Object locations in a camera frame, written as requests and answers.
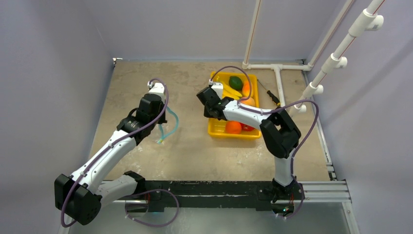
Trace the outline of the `clear zip top bag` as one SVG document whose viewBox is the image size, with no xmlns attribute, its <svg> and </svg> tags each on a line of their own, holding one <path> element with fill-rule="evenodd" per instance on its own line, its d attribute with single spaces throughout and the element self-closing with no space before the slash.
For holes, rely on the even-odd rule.
<svg viewBox="0 0 413 234">
<path fill-rule="evenodd" d="M 167 131 L 165 131 L 163 125 L 158 125 L 159 131 L 160 131 L 160 138 L 156 141 L 157 144 L 162 144 L 165 141 L 165 139 L 171 136 L 172 134 L 174 134 L 178 130 L 178 127 L 179 127 L 178 115 L 173 110 L 171 110 L 169 107 L 167 107 L 167 112 L 169 115 L 174 117 L 174 127 L 170 130 L 169 125 L 167 124 L 166 126 Z"/>
</svg>

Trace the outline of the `orange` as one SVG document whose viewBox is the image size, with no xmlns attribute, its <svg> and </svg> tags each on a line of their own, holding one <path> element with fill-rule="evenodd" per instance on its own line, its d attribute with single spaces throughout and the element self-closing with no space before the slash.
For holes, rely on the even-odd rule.
<svg viewBox="0 0 413 234">
<path fill-rule="evenodd" d="M 240 134 L 242 132 L 241 123 L 237 121 L 227 121 L 225 124 L 227 134 Z"/>
</svg>

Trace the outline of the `yellow plastic tray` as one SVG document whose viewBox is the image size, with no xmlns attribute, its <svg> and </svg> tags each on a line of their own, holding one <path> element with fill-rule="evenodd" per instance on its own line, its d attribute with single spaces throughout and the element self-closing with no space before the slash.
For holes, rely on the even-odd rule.
<svg viewBox="0 0 413 234">
<path fill-rule="evenodd" d="M 214 82 L 224 82 L 229 85 L 230 77 L 239 77 L 242 83 L 247 82 L 247 78 L 243 73 L 219 72 L 213 79 Z M 252 99 L 255 101 L 255 107 L 260 107 L 260 98 L 258 91 L 258 81 L 255 75 L 249 75 L 251 80 Z M 229 123 L 224 120 L 210 118 L 208 120 L 207 132 L 211 137 L 218 138 L 237 138 L 237 139 L 259 139 L 262 134 L 259 130 L 252 127 L 244 126 L 243 124 Z"/>
</svg>

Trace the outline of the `red apple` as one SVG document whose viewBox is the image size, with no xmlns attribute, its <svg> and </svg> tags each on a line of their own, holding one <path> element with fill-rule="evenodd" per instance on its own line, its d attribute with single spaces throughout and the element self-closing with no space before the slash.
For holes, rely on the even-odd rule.
<svg viewBox="0 0 413 234">
<path fill-rule="evenodd" d="M 241 127 L 242 127 L 242 130 L 245 131 L 245 132 L 252 132 L 252 131 L 255 130 L 255 128 L 253 128 L 249 125 L 243 124 L 243 123 L 241 123 Z"/>
</svg>

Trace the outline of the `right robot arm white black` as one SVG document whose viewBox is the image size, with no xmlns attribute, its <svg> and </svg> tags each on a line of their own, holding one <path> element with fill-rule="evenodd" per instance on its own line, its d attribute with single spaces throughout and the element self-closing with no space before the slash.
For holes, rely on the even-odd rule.
<svg viewBox="0 0 413 234">
<path fill-rule="evenodd" d="M 261 132 L 268 151 L 275 157 L 274 194 L 286 198 L 293 191 L 293 157 L 301 132 L 284 108 L 261 109 L 230 97 L 221 98 L 212 87 L 201 90 L 197 98 L 204 105 L 204 116 L 236 121 Z"/>
</svg>

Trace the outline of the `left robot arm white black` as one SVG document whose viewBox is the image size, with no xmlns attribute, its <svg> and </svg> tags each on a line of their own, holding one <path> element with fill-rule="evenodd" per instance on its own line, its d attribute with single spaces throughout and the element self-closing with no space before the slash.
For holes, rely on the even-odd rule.
<svg viewBox="0 0 413 234">
<path fill-rule="evenodd" d="M 140 199 L 144 196 L 145 180 L 137 173 L 126 172 L 107 184 L 102 181 L 157 124 L 166 122 L 168 103 L 167 94 L 145 94 L 138 107 L 119 122 L 109 140 L 91 159 L 70 175 L 60 174 L 56 178 L 55 206 L 61 211 L 62 227 L 70 227 L 75 222 L 89 224 L 101 208 L 121 197 L 129 195 L 132 199 Z"/>
</svg>

